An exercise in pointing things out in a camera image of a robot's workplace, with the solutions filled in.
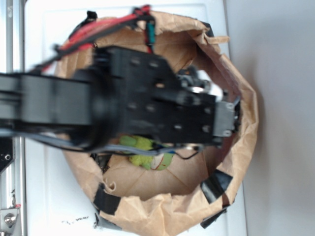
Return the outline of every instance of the green toy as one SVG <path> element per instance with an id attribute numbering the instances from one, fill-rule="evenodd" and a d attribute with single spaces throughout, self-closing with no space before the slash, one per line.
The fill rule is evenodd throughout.
<path id="1" fill-rule="evenodd" d="M 141 136 L 121 136 L 119 143 L 124 146 L 139 148 L 142 150 L 151 150 L 153 147 L 153 141 Z M 129 161 L 135 166 L 142 166 L 149 170 L 164 170 L 172 162 L 173 153 L 162 153 L 157 156 L 143 156 L 134 155 L 129 158 Z"/>

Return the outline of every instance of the black tape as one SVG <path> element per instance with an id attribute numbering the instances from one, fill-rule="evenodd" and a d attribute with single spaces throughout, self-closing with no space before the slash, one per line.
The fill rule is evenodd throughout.
<path id="1" fill-rule="evenodd" d="M 115 225 L 114 223 L 102 218 L 99 215 L 99 210 L 97 211 L 98 214 L 95 213 L 95 219 L 96 221 L 94 222 L 94 228 L 96 228 L 97 226 L 100 227 L 104 227 L 104 228 L 108 228 L 108 229 L 112 229 L 112 230 L 122 230 L 122 228 L 120 228 L 119 226 Z"/>
<path id="2" fill-rule="evenodd" d="M 213 203 L 227 190 L 232 179 L 232 176 L 215 170 L 209 178 L 200 184 L 201 190 L 209 204 Z"/>
<path id="3" fill-rule="evenodd" d="M 208 37 L 214 37 L 215 35 L 213 34 L 211 25 L 209 23 L 206 23 L 206 22 L 203 22 L 203 21 L 200 21 L 200 22 L 203 23 L 205 25 L 205 27 L 209 28 L 209 30 L 206 32 L 206 35 Z"/>
<path id="4" fill-rule="evenodd" d="M 104 189 L 104 184 L 100 183 L 93 203 L 99 210 L 114 215 L 121 198 L 106 193 Z"/>
<path id="5" fill-rule="evenodd" d="M 69 35 L 69 38 L 71 38 L 73 36 L 74 33 L 76 33 L 82 26 L 93 22 L 97 19 L 97 13 L 94 11 L 87 11 L 87 17 L 84 21 L 82 21 L 80 24 L 78 24 L 74 30 L 72 31 L 72 33 Z"/>
<path id="6" fill-rule="evenodd" d="M 201 227 L 203 227 L 204 229 L 207 228 L 209 225 L 211 225 L 213 222 L 215 222 L 220 215 L 222 215 L 223 213 L 226 213 L 226 209 L 223 209 L 222 211 L 220 211 L 218 214 L 210 217 L 210 218 L 206 218 L 204 219 L 200 225 Z"/>

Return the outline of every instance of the screw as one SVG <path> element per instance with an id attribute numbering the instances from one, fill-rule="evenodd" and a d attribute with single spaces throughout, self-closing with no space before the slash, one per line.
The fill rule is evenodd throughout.
<path id="1" fill-rule="evenodd" d="M 12 225 L 14 225 L 15 221 L 16 221 L 16 217 L 12 213 L 9 213 L 4 217 L 4 222 L 5 224 L 8 225 L 9 228 L 11 228 Z"/>
<path id="2" fill-rule="evenodd" d="M 206 114 L 211 114 L 211 108 L 210 107 L 206 107 L 204 111 Z"/>
<path id="3" fill-rule="evenodd" d="M 233 110 L 233 109 L 234 109 L 233 103 L 228 102 L 228 103 L 226 104 L 226 108 L 229 109 L 229 110 Z"/>
<path id="4" fill-rule="evenodd" d="M 181 124 L 175 124 L 174 125 L 174 129 L 176 129 L 177 131 L 180 131 L 180 130 L 182 130 L 182 125 Z"/>
<path id="5" fill-rule="evenodd" d="M 225 130 L 225 131 L 223 132 L 223 136 L 224 136 L 224 137 L 230 137 L 231 135 L 232 135 L 231 130 Z"/>
<path id="6" fill-rule="evenodd" d="M 150 67 L 153 67 L 153 68 L 158 68 L 158 63 L 156 63 L 155 61 L 151 61 L 149 63 Z"/>
<path id="7" fill-rule="evenodd" d="M 204 126 L 202 127 L 202 131 L 205 132 L 205 133 L 210 133 L 210 131 L 211 131 L 211 126 L 209 126 L 209 125 L 204 125 Z"/>
<path id="8" fill-rule="evenodd" d="M 146 106 L 146 109 L 147 109 L 148 112 L 155 112 L 156 111 L 156 108 L 154 107 L 153 104 L 148 104 Z"/>
<path id="9" fill-rule="evenodd" d="M 135 57 L 133 57 L 133 58 L 131 58 L 131 64 L 133 64 L 133 65 L 139 65 L 140 64 L 140 59 L 139 58 L 135 58 Z"/>
<path id="10" fill-rule="evenodd" d="M 127 107 L 131 110 L 136 110 L 137 109 L 137 104 L 135 102 L 129 102 Z"/>

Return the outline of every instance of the brown paper bag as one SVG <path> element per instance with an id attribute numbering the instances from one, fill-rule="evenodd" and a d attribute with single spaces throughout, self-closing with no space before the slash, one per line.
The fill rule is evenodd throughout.
<path id="1" fill-rule="evenodd" d="M 174 156 L 164 171 L 147 171 L 126 158 L 112 156 L 109 170 L 103 175 L 88 154 L 66 152 L 65 156 L 101 217 L 142 236 L 174 236 L 234 202 L 256 143 L 257 100 L 228 57 L 220 54 L 218 44 L 227 42 L 228 37 L 208 37 L 209 29 L 192 18 L 161 12 L 152 15 L 156 18 L 155 53 L 164 56 L 174 72 L 195 64 L 227 89 L 230 99 L 241 95 L 240 131 L 226 139 L 221 149 L 209 147 L 187 161 Z M 142 32 L 123 29 L 96 44 L 145 52 L 143 41 Z M 58 63 L 56 75 L 69 78 L 76 69 L 91 62 L 92 50 L 74 53 Z M 114 209 L 104 207 L 109 206 L 108 202 Z"/>

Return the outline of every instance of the robotic arm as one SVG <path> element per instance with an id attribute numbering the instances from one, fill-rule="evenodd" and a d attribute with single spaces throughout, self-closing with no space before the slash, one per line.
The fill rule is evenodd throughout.
<path id="1" fill-rule="evenodd" d="M 0 136 L 25 136 L 73 151 L 143 155 L 220 146 L 224 137 L 231 136 L 237 129 L 239 100 L 227 102 L 227 94 L 193 67 L 174 74 L 163 57 L 152 53 L 154 19 L 148 10 L 142 8 L 133 15 L 83 39 L 79 30 L 55 58 L 30 73 L 0 74 Z M 139 20 L 147 22 L 149 53 L 115 46 L 96 48 L 93 64 L 77 70 L 70 80 L 41 75 L 60 57 Z M 120 134 L 140 135 L 173 147 L 142 151 L 107 144 Z"/>

